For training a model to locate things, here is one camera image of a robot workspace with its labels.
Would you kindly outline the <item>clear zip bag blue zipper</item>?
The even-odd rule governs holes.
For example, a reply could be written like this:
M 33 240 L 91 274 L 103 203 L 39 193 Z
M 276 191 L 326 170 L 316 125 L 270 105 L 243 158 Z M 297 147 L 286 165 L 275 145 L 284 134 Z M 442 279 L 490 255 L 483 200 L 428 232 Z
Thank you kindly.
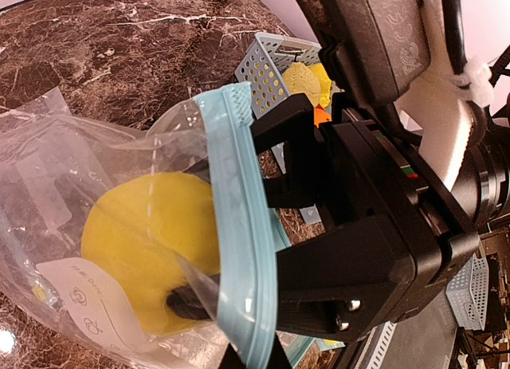
M 1 112 L 1 290 L 67 337 L 137 368 L 292 367 L 277 342 L 277 253 L 248 82 L 203 92 L 146 131 L 74 116 L 57 88 Z

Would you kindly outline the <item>round yellow lemon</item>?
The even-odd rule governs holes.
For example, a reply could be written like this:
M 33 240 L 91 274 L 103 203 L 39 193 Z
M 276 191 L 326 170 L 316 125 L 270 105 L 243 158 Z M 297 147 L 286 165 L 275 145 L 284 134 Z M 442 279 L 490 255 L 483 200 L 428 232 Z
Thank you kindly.
M 176 257 L 207 275 L 220 272 L 211 185 L 196 175 L 143 175 L 104 193 L 89 211 L 80 254 L 123 288 L 142 329 L 170 336 L 200 326 L 167 306 L 186 283 Z

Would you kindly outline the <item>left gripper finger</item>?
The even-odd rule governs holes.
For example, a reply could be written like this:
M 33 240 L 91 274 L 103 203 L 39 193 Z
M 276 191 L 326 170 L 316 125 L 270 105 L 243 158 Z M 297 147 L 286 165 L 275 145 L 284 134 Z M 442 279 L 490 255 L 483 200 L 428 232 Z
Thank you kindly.
M 243 361 L 241 354 L 234 349 L 232 343 L 227 346 L 221 361 L 221 369 L 235 368 L 268 368 L 268 369 L 291 369 L 287 355 L 277 336 L 270 339 L 271 345 L 262 344 L 262 349 L 256 348 Z

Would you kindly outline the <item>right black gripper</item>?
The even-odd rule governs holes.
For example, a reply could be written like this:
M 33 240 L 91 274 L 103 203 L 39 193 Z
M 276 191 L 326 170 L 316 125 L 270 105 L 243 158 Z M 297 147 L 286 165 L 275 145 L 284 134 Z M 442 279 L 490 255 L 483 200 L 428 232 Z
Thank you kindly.
M 240 93 L 192 101 L 206 133 L 222 271 L 208 276 L 187 262 L 187 284 L 167 296 L 177 316 L 215 320 L 233 343 L 268 343 L 276 331 L 352 342 L 416 316 L 473 255 L 478 233 L 454 196 L 416 150 L 369 120 L 320 126 L 327 232 L 276 251 L 270 209 L 318 201 L 312 104 L 299 93 L 255 119 Z M 284 174 L 263 179 L 258 156 L 277 145 Z

